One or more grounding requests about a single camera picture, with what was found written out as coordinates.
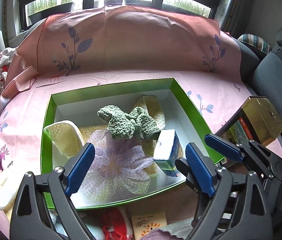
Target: plant pot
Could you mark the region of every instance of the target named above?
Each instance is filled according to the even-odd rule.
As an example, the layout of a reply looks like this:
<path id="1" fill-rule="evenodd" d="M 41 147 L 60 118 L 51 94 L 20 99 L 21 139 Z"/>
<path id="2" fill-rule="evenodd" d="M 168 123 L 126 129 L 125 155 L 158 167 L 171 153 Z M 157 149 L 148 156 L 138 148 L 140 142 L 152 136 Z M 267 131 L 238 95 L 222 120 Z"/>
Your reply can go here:
<path id="1" fill-rule="evenodd" d="M 39 20 L 45 19 L 53 14 L 58 13 L 67 13 L 71 12 L 74 9 L 74 2 L 68 2 L 64 4 L 60 4 L 57 6 L 53 6 L 51 8 L 45 9 L 43 11 L 37 12 L 35 14 L 29 15 L 31 24 L 35 24 Z"/>
<path id="2" fill-rule="evenodd" d="M 104 0 L 104 6 L 122 5 L 123 0 Z"/>

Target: red label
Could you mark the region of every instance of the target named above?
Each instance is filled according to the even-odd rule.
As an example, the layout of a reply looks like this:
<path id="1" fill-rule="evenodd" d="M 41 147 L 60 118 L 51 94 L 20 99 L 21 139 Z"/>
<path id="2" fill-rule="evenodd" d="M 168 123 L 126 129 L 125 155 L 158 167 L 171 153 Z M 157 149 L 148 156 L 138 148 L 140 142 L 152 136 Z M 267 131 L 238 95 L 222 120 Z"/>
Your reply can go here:
<path id="1" fill-rule="evenodd" d="M 245 134 L 247 135 L 248 139 L 250 141 L 254 140 L 253 137 L 252 137 L 252 134 L 251 134 L 251 132 L 250 132 L 248 126 L 247 126 L 247 124 L 245 123 L 245 121 L 243 120 L 242 117 L 239 118 L 239 122 L 242 125 L 242 128 L 243 128 Z"/>

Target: purple deer print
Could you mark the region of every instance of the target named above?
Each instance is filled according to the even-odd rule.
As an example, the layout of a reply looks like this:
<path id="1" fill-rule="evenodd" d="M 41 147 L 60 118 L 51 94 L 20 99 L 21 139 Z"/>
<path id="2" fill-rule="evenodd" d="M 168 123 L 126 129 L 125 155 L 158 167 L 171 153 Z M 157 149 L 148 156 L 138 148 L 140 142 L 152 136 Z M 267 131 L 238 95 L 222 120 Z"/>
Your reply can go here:
<path id="1" fill-rule="evenodd" d="M 5 148 L 5 145 L 3 147 L 1 147 L 1 150 L 0 150 L 0 171 L 3 171 L 2 160 L 5 160 L 6 155 L 9 155 L 8 152 L 9 152 L 8 148 Z"/>

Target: metal tin lid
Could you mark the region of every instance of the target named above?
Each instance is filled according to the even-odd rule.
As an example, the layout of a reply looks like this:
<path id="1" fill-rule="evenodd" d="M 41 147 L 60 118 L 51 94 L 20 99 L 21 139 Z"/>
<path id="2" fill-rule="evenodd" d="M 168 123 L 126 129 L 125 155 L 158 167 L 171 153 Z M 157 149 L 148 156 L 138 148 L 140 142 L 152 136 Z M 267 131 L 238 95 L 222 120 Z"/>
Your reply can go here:
<path id="1" fill-rule="evenodd" d="M 242 109 L 262 145 L 269 145 L 282 132 L 282 120 L 266 97 L 250 96 L 243 103 Z"/>

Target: pink fabric cover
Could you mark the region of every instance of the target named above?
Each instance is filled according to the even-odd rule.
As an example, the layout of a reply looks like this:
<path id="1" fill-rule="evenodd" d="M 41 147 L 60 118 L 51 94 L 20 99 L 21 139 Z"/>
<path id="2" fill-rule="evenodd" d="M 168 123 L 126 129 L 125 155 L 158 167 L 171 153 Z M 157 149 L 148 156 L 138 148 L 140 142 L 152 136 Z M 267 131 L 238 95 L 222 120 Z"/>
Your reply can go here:
<path id="1" fill-rule="evenodd" d="M 216 132 L 250 95 L 240 61 L 235 41 L 204 17 L 130 6 L 50 16 L 10 65 L 0 99 L 0 150 L 9 154 L 0 152 L 0 172 L 18 156 L 40 174 L 50 94 L 99 84 L 174 77 Z M 0 229 L 9 236 L 1 211 Z"/>

